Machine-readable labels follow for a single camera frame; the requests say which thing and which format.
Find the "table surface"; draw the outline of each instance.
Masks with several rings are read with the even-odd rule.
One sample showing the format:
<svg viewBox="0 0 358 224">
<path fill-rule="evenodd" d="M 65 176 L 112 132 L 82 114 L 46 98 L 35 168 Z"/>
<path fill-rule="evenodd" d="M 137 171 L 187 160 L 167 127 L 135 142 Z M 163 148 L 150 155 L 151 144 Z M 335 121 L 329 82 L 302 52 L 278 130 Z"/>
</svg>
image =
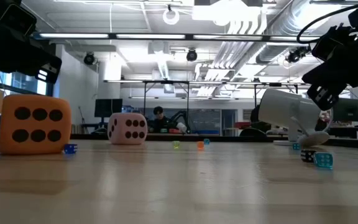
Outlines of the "table surface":
<svg viewBox="0 0 358 224">
<path fill-rule="evenodd" d="M 358 149 L 318 148 L 326 170 L 268 143 L 71 143 L 0 156 L 0 223 L 358 223 Z"/>
</svg>

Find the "computer monitor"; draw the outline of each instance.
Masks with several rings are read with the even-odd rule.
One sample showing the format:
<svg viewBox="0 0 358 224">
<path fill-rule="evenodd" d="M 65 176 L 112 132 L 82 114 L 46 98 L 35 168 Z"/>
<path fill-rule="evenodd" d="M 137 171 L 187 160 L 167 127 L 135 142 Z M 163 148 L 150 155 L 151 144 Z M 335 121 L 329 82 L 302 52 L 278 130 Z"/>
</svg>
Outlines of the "computer monitor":
<svg viewBox="0 0 358 224">
<path fill-rule="evenodd" d="M 109 118 L 113 113 L 121 113 L 122 99 L 97 99 L 94 106 L 95 118 Z"/>
<path fill-rule="evenodd" d="M 357 99 L 340 98 L 333 110 L 333 121 L 358 121 Z"/>
</svg>

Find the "ceiling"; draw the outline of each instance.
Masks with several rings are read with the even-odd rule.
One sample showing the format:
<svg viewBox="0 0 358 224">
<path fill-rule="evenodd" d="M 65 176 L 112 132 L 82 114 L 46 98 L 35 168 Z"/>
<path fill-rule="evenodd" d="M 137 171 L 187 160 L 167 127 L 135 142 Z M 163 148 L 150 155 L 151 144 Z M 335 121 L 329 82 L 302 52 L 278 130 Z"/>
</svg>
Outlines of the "ceiling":
<svg viewBox="0 0 358 224">
<path fill-rule="evenodd" d="M 267 22 L 280 12 L 288 0 L 276 0 L 277 5 L 267 9 Z M 144 32 L 144 33 L 194 33 L 194 34 L 223 34 L 227 33 L 229 26 L 217 26 L 213 21 L 195 21 L 191 14 L 193 2 L 186 2 L 189 6 L 181 6 L 178 9 L 186 13 L 180 13 L 180 19 L 175 25 L 168 25 L 162 19 L 163 10 L 166 6 L 145 6 L 147 11 L 143 12 L 140 5 L 120 6 L 113 4 L 83 4 L 80 2 L 55 2 L 54 0 L 22 0 L 22 4 L 38 17 L 37 29 L 40 32 Z M 313 34 L 323 34 L 329 27 L 339 25 L 340 22 L 347 22 L 347 14 L 330 18 L 325 24 L 316 29 Z M 140 62 L 134 59 L 133 54 L 127 52 L 138 52 L 135 58 L 147 57 L 147 47 L 150 41 L 139 40 L 81 40 L 72 41 L 66 44 L 70 50 L 72 45 L 114 45 L 124 56 L 126 66 L 123 67 L 123 74 L 151 73 L 158 70 L 156 62 Z M 195 48 L 198 53 L 198 60 L 212 61 L 222 42 L 189 42 L 170 41 L 172 49 L 185 49 L 177 51 L 173 60 L 167 62 L 170 70 L 191 70 L 194 71 L 196 62 L 187 62 L 186 51 Z M 85 51 L 75 51 L 78 57 L 83 57 Z M 100 53 L 100 57 L 108 57 L 109 52 Z M 292 65 L 283 64 L 284 56 L 276 58 L 276 61 L 263 70 L 263 77 L 272 82 L 285 81 L 288 76 L 301 77 L 308 70 L 317 66 L 319 62 L 313 57 L 306 57 L 299 63 Z"/>
</svg>

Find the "black cable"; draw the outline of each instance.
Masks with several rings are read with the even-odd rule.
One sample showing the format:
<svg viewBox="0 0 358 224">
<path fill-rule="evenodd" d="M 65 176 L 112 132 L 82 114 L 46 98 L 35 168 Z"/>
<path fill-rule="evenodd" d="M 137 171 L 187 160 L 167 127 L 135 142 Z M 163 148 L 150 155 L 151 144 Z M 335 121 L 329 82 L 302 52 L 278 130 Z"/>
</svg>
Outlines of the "black cable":
<svg viewBox="0 0 358 224">
<path fill-rule="evenodd" d="M 352 9 L 358 9 L 358 4 L 356 5 L 353 5 L 353 6 L 349 6 L 349 7 L 346 7 L 346 8 L 343 8 L 343 9 L 339 9 L 337 11 L 334 11 L 334 12 L 330 12 L 324 16 L 321 16 L 313 21 L 311 21 L 308 25 L 306 25 L 301 31 L 299 31 L 299 34 L 297 35 L 296 37 L 296 41 L 299 43 L 299 44 L 310 44 L 310 43 L 314 43 L 314 42 L 317 42 L 320 38 L 317 38 L 317 39 L 314 39 L 314 40 L 308 40 L 308 41 L 302 41 L 300 40 L 302 34 L 307 30 L 309 29 L 309 27 L 311 27 L 313 24 L 315 24 L 316 22 L 320 21 L 320 20 L 323 20 L 325 18 L 328 18 L 330 16 L 333 16 L 333 15 L 336 15 L 336 14 L 339 14 L 339 13 L 342 13 L 342 12 L 346 12 L 346 11 L 349 11 L 349 10 L 352 10 Z"/>
</svg>

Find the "pink die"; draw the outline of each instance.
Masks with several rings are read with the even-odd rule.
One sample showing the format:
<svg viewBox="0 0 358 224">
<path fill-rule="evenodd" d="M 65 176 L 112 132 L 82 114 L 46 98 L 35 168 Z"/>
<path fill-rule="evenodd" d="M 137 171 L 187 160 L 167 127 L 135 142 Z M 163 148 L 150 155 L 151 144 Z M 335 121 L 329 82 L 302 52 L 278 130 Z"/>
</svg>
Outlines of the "pink die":
<svg viewBox="0 0 358 224">
<path fill-rule="evenodd" d="M 147 135 L 147 122 L 138 113 L 113 113 L 109 119 L 108 136 L 113 144 L 142 144 Z"/>
</svg>

